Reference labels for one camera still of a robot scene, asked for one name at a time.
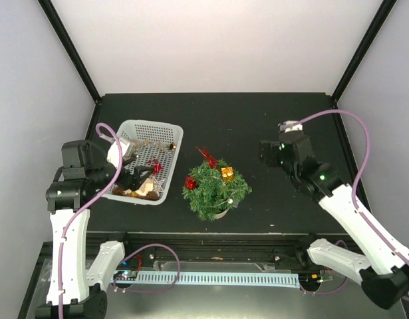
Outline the white plastic perforated basket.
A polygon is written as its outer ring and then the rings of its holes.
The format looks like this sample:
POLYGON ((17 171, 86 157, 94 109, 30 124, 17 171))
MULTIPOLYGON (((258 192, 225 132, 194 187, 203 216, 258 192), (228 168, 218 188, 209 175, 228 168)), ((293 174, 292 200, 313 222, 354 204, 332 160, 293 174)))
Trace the white plastic perforated basket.
POLYGON ((180 146, 182 143, 182 138, 184 131, 180 126, 174 124, 168 124, 163 122, 153 122, 147 120, 126 120, 124 121, 118 131, 117 136, 135 140, 137 145, 144 140, 160 141, 166 144, 166 150, 163 152, 157 147, 140 147, 136 146, 136 153, 138 155, 137 160, 125 166, 130 172, 134 171, 136 166, 150 166, 152 164, 147 164, 148 160, 154 158, 158 159, 160 164, 162 164, 162 170, 157 174, 152 174, 149 178, 165 179, 164 192, 159 195, 159 200, 150 201, 146 200, 144 197, 128 197, 128 196, 117 196, 112 194, 112 189, 116 187, 113 185, 103 197, 114 200, 121 201, 125 203, 138 204, 138 205, 159 205, 164 202, 167 197, 168 190, 170 188, 170 183, 174 174, 174 169, 176 166, 176 161, 180 153, 180 146), (176 144, 174 150, 170 150, 168 146, 171 143, 176 144))

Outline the gold gift ornament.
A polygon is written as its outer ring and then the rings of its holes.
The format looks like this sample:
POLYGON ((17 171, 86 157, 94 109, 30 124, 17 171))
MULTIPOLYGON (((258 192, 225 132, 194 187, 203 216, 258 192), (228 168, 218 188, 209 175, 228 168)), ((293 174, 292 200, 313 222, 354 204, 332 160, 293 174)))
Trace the gold gift ornament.
POLYGON ((221 178, 223 180, 224 183, 228 183, 234 180, 235 178, 235 174, 234 174, 234 170, 231 166, 229 167, 222 167, 220 169, 221 171, 221 178))

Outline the red gift box ornament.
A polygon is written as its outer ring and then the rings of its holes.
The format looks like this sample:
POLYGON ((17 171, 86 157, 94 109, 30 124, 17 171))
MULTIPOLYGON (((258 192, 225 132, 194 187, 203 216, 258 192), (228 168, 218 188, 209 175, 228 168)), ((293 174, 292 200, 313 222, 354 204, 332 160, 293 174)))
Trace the red gift box ornament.
POLYGON ((187 176, 184 186, 188 190, 194 190, 198 187, 198 183, 192 176, 187 176))

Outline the red star ornament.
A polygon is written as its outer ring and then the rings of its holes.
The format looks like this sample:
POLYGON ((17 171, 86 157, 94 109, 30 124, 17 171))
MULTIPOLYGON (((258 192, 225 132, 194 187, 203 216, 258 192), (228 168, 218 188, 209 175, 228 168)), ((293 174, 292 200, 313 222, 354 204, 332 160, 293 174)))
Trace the red star ornament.
POLYGON ((207 149, 199 147, 196 147, 196 149, 203 156, 204 160, 208 163, 210 168, 219 168, 219 160, 214 158, 207 149))

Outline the fairy light string white bulbs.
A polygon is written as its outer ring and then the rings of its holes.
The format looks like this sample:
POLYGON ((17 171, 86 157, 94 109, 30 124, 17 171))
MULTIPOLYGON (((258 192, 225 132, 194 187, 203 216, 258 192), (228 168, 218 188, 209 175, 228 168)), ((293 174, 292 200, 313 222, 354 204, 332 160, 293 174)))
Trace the fairy light string white bulbs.
POLYGON ((233 181, 224 183, 221 171, 211 169, 197 179, 198 187, 194 189, 194 203, 204 215, 215 215, 225 209, 230 209, 232 200, 239 202, 251 192, 244 177, 234 170, 233 181))

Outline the small green christmas tree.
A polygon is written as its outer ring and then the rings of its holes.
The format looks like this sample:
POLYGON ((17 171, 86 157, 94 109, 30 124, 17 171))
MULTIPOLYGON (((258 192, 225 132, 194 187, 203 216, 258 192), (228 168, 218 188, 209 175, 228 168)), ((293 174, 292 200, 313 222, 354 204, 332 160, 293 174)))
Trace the small green christmas tree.
POLYGON ((212 167, 206 160, 191 168, 182 196, 201 221, 214 221, 235 208, 252 192, 244 177, 224 159, 212 167))

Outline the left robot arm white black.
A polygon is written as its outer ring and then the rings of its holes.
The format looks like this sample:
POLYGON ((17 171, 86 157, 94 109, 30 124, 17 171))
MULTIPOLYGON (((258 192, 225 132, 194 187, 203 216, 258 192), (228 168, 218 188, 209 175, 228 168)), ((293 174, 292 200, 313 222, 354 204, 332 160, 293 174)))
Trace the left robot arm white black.
POLYGON ((126 165, 137 159, 136 144, 129 139, 109 139, 106 160, 93 160, 92 143, 79 140, 63 144, 62 167, 46 192, 53 231, 51 283, 46 301, 35 310, 36 318, 104 318, 106 290, 118 265, 134 258, 134 249, 121 241, 100 246, 86 268, 86 230, 90 206, 113 185, 134 191, 153 173, 153 168, 126 165))

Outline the brown pine cone back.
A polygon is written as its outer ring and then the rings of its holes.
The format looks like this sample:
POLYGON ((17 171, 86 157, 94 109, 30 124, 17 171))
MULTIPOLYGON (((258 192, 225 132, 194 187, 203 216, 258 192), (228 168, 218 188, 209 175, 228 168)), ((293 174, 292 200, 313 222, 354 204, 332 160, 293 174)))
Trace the brown pine cone back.
POLYGON ((117 195, 117 196, 123 196, 124 195, 124 191, 121 189, 121 188, 119 188, 119 187, 114 187, 113 189, 112 189, 112 194, 113 195, 117 195))

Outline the brown pine cone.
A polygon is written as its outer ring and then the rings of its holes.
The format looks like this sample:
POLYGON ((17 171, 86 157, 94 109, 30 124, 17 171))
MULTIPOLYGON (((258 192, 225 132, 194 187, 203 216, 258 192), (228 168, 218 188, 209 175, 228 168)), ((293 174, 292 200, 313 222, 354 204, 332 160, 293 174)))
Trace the brown pine cone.
POLYGON ((155 191, 149 191, 147 192, 144 198, 150 201, 157 201, 159 200, 160 197, 155 191))
POLYGON ((112 194, 113 195, 117 195, 117 196, 123 196, 124 195, 124 191, 121 189, 121 188, 119 188, 119 187, 114 187, 113 189, 112 189, 112 194))

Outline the santa claus ornament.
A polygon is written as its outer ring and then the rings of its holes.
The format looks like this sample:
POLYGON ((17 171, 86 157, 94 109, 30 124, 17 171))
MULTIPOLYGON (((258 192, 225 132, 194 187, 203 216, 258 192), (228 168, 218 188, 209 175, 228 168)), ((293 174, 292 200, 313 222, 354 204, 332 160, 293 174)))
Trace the santa claus ornament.
POLYGON ((153 174, 157 174, 162 170, 162 164, 160 163, 154 163, 152 164, 152 168, 154 169, 153 174))

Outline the red berry sprig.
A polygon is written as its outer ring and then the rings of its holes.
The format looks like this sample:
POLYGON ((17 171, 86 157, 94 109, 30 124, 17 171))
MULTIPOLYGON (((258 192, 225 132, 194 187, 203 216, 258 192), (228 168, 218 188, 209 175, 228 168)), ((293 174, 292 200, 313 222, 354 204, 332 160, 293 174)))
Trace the red berry sprig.
POLYGON ((152 165, 157 165, 160 162, 158 161, 158 159, 154 158, 154 159, 150 159, 146 162, 147 164, 152 164, 152 165))

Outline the brown pine cone front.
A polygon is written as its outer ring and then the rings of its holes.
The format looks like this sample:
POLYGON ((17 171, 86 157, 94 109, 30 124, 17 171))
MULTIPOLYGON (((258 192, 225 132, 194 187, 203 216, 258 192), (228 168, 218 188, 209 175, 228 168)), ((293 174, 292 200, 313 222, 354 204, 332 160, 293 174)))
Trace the brown pine cone front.
POLYGON ((149 191, 147 192, 144 198, 150 201, 157 201, 159 200, 160 197, 155 191, 149 191))

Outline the silver gold berry sprig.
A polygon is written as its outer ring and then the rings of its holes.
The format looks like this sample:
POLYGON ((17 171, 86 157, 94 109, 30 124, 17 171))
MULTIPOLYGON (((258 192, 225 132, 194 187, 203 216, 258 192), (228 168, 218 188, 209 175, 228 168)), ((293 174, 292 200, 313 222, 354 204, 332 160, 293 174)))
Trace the silver gold berry sprig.
POLYGON ((166 150, 166 144, 163 144, 160 141, 151 141, 151 140, 144 140, 143 142, 140 142, 137 147, 157 147, 159 150, 162 150, 163 152, 166 150))

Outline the black frame post left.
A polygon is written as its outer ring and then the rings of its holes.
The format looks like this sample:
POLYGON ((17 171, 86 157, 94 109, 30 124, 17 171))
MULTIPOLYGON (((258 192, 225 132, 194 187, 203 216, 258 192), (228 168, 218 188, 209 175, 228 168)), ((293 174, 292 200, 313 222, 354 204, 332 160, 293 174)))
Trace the black frame post left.
POLYGON ((90 77, 67 29, 65 28, 64 23, 57 13, 53 2, 51 0, 38 0, 38 3, 41 6, 44 14, 46 15, 49 23, 51 24, 54 32, 56 33, 59 41, 64 47, 66 53, 68 54, 68 57, 74 65, 86 89, 88 90, 88 93, 90 94, 92 100, 95 103, 99 103, 101 101, 101 95, 98 93, 98 90, 93 83, 93 80, 90 77))

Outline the black frame post right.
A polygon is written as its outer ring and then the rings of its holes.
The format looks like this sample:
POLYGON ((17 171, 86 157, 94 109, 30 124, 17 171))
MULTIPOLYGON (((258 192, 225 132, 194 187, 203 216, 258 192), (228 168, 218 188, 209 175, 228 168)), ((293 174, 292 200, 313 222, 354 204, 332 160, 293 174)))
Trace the black frame post right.
POLYGON ((393 10, 396 2, 397 0, 383 0, 378 7, 352 58, 350 59, 346 69, 344 70, 341 79, 339 80, 336 88, 331 94, 331 100, 333 102, 334 108, 337 108, 339 100, 350 84, 355 72, 358 70, 361 62, 363 61, 369 48, 373 44, 383 24, 386 22, 389 14, 393 10))

